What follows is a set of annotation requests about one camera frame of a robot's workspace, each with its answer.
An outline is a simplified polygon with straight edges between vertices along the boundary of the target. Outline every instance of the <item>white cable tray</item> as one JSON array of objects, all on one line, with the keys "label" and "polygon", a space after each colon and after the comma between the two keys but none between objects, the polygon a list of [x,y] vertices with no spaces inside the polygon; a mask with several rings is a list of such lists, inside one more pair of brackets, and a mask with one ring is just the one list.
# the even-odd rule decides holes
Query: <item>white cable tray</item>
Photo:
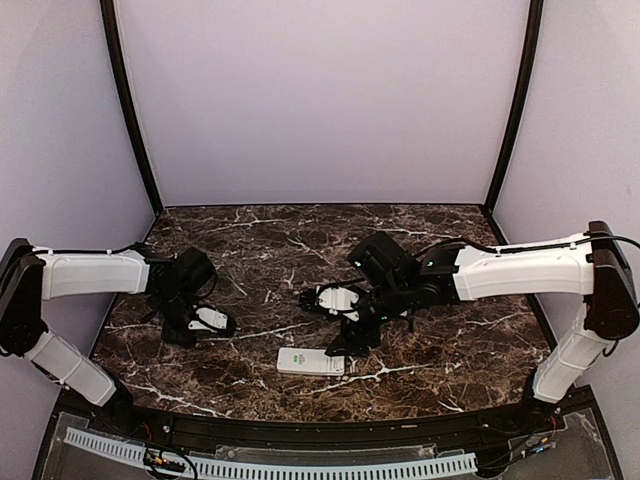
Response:
[{"label": "white cable tray", "polygon": [[[101,457],[143,468],[145,447],[141,442],[122,441],[94,432],[67,428],[65,443]],[[177,455],[165,453],[165,458],[180,462]],[[450,457],[413,462],[358,466],[287,466],[228,462],[189,455],[203,480],[423,480],[447,478],[474,473],[476,455],[467,453]],[[182,478],[193,478],[187,467]]]}]

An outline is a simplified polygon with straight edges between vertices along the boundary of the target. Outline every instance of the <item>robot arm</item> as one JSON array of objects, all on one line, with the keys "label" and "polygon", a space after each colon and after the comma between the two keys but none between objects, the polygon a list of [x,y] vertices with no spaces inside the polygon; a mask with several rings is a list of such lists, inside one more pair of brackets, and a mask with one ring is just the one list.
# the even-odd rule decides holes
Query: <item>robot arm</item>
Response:
[{"label": "robot arm", "polygon": [[215,286],[213,264],[194,248],[173,260],[143,244],[120,251],[54,251],[16,239],[0,261],[0,355],[32,361],[98,407],[121,407],[130,403],[129,393],[47,326],[41,318],[42,300],[91,293],[146,294],[149,305],[164,318],[163,340],[191,347],[194,330],[231,336],[235,329],[231,317],[198,305],[198,292],[211,279]]},{"label": "robot arm", "polygon": [[370,291],[333,284],[301,295],[303,309],[342,320],[327,355],[366,356],[380,345],[380,325],[410,309],[495,295],[575,293],[584,296],[584,308],[538,367],[532,385],[535,399],[556,403],[604,348],[631,335],[640,323],[631,270],[604,222],[552,242],[467,243],[472,244],[434,246],[418,260],[383,232],[363,240],[348,261],[373,287]]}]

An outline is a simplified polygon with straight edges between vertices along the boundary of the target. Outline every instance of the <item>black curved pole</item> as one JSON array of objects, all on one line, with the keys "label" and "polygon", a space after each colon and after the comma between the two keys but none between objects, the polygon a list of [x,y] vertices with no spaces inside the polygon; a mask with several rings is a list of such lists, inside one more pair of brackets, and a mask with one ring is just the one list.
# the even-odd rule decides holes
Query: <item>black curved pole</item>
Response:
[{"label": "black curved pole", "polygon": [[118,23],[116,21],[116,11],[113,0],[100,0],[100,8],[102,9],[102,22],[104,24],[104,33],[107,38],[107,48],[109,49],[109,58],[111,59],[111,69],[113,70],[113,78],[116,82],[118,97],[120,97],[120,107],[124,115],[124,121],[129,132],[131,147],[136,157],[136,163],[142,176],[144,188],[147,191],[149,202],[156,215],[160,214],[164,209],[158,186],[153,178],[149,157],[144,147],[138,117],[135,107],[133,106],[133,97],[129,88],[129,80],[124,64],[124,56],[122,54],[122,45],[120,43],[120,35],[118,34]]},{"label": "black curved pole", "polygon": [[540,33],[540,23],[542,20],[542,4],[543,0],[531,0],[529,4],[529,18],[524,36],[524,46],[522,48],[522,57],[520,58],[520,70],[518,71],[516,89],[513,93],[511,111],[509,112],[507,128],[505,129],[504,138],[502,139],[496,169],[493,172],[489,193],[484,202],[484,206],[490,214],[493,213],[496,203],[498,203],[500,190],[504,184],[507,169],[509,168],[509,161],[513,153],[513,146],[518,136],[518,128],[520,127],[522,112],[524,111],[524,104],[527,99],[527,91],[529,90],[533,61],[536,56],[536,46],[538,45],[538,34]]}]

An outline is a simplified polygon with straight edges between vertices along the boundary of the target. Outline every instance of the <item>white arm segment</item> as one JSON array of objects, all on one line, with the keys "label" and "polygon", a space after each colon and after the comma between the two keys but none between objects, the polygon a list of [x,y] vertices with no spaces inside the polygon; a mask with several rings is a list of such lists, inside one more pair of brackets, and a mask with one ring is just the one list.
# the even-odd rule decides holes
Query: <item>white arm segment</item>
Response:
[{"label": "white arm segment", "polygon": [[562,400],[582,372],[613,343],[583,328],[586,313],[586,305],[583,305],[558,346],[538,366],[533,380],[533,396],[538,400],[548,403]]},{"label": "white arm segment", "polygon": [[[571,243],[586,238],[583,234],[551,242],[508,245],[518,248],[553,243]],[[476,300],[494,295],[565,292],[593,293],[593,264],[587,261],[591,244],[515,254],[492,254],[473,247],[458,253],[458,272],[453,279],[460,300]],[[582,372],[613,342],[583,328],[586,306],[551,355],[536,370],[534,397],[548,403],[559,402]]]},{"label": "white arm segment", "polygon": [[52,330],[43,333],[24,356],[99,407],[116,391],[104,370]]},{"label": "white arm segment", "polygon": [[[550,242],[507,245],[518,248],[553,243],[575,242],[586,238],[579,233]],[[458,252],[453,280],[460,300],[476,300],[494,295],[543,292],[593,293],[593,264],[587,262],[591,244],[574,248],[534,250],[500,255],[473,247]]]},{"label": "white arm segment", "polygon": [[46,262],[42,278],[43,300],[89,293],[142,293],[147,287],[149,265],[134,250],[117,254],[58,254],[51,251],[37,256]]}]

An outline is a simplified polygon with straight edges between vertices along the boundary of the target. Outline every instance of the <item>brown marble surface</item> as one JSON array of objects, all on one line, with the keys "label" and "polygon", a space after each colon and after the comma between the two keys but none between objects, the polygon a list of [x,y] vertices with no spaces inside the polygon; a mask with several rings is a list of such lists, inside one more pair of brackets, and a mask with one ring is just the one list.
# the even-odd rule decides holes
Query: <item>brown marble surface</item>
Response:
[{"label": "brown marble surface", "polygon": [[121,378],[139,405],[272,421],[413,418],[516,402],[548,347],[523,297],[437,307],[383,327],[382,346],[342,378],[283,375],[283,346],[323,348],[338,322],[302,312],[298,293],[352,278],[346,256],[384,230],[411,252],[466,236],[495,244],[473,206],[308,205],[189,207],[165,211],[148,243],[165,255],[207,252],[220,275],[208,302],[238,321],[232,339],[195,349],[165,345],[159,319],[139,324],[142,296],[120,296],[94,359]]}]

